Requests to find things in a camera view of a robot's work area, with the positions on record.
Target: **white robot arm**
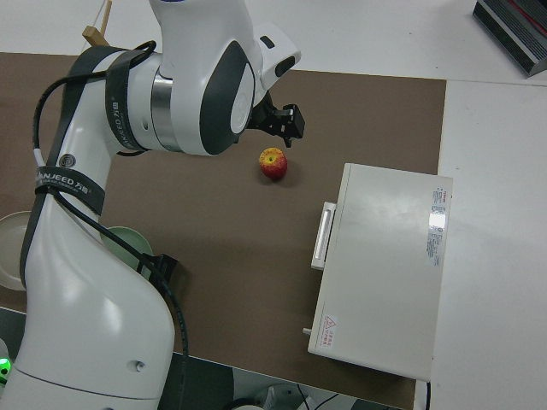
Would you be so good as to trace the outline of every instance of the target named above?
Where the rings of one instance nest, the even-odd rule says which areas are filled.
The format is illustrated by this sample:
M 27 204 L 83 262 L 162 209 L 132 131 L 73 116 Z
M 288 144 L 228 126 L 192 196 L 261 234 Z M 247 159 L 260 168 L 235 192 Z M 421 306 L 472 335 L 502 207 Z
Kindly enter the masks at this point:
M 163 54 L 86 51 L 71 69 L 47 162 L 35 141 L 37 197 L 21 253 L 26 329 L 2 410 L 157 408 L 173 352 L 171 314 L 69 212 L 98 221 L 116 153 L 216 155 L 247 127 L 287 146 L 303 135 L 297 106 L 277 110 L 268 95 L 300 58 L 281 30 L 253 27 L 244 0 L 150 5 Z

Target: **brown mat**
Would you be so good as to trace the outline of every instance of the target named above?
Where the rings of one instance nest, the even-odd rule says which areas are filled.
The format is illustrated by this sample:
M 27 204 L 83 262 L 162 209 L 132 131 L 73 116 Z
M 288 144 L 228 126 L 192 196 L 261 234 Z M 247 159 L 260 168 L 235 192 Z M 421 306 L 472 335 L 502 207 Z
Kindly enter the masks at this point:
M 71 56 L 0 54 L 0 216 L 30 209 L 31 124 L 41 92 Z M 324 201 L 336 201 L 345 162 L 436 173 L 445 82 L 291 72 L 273 89 L 297 103 L 303 141 L 246 132 L 217 157 L 150 152 L 116 158 L 102 222 L 142 232 L 157 253 L 177 258 L 174 281 L 191 354 L 327 390 L 412 408 L 414 380 L 307 352 L 321 273 L 309 267 Z M 56 127 L 60 92 L 44 113 L 43 146 Z M 268 146 L 285 149 L 278 183 L 260 173 Z M 24 310 L 24 295 L 0 290 Z

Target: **black band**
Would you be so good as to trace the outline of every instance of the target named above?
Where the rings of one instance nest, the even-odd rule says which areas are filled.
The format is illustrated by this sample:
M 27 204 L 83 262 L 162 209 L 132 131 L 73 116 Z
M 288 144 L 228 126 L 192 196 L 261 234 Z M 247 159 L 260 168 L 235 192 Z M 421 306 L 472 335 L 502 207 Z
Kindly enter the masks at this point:
M 46 193 L 48 187 L 75 196 L 97 215 L 103 211 L 104 190 L 92 179 L 74 169 L 38 167 L 36 193 Z
M 98 45 L 96 47 L 90 47 L 84 53 L 78 57 L 76 62 L 70 69 L 69 76 L 89 74 L 97 67 L 97 65 L 104 60 L 107 56 L 121 51 L 121 49 L 115 47 L 105 47 Z M 62 107 L 61 118 L 59 119 L 59 125 L 53 145 L 51 146 L 50 155 L 48 157 L 47 164 L 54 166 L 57 163 L 59 154 L 61 152 L 61 146 L 67 134 L 68 127 L 72 122 L 76 108 L 78 107 L 79 100 L 84 92 L 85 83 L 68 83 L 65 86 L 65 91 L 62 95 Z M 28 251 L 31 248 L 32 239 L 34 238 L 34 232 L 38 225 L 40 214 L 42 213 L 42 207 L 45 202 L 45 194 L 38 193 L 34 199 L 32 205 L 32 212 L 25 231 L 25 239 L 23 240 L 23 247 L 21 249 L 21 257 L 19 261 L 19 273 L 21 276 L 21 282 L 26 287 L 25 282 L 25 269 L 26 258 L 28 257 Z
M 127 110 L 129 70 L 133 61 L 143 53 L 142 50 L 126 51 L 114 60 L 106 73 L 105 108 L 110 129 L 121 145 L 133 151 L 147 150 L 133 135 Z

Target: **apple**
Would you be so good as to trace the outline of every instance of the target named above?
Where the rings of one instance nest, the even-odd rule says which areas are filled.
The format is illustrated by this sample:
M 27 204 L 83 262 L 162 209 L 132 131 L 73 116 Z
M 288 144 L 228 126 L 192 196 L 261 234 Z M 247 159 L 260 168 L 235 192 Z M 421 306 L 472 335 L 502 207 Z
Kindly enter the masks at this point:
M 262 173 L 268 178 L 281 179 L 287 172 L 287 159 L 279 148 L 266 148 L 258 159 Z

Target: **white box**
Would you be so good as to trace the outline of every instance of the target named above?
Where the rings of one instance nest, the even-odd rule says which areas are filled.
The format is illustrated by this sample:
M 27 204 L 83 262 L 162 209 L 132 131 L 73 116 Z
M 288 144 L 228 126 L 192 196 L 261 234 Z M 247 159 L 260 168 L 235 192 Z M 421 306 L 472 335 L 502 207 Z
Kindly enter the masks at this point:
M 429 381 L 452 179 L 346 164 L 308 351 Z

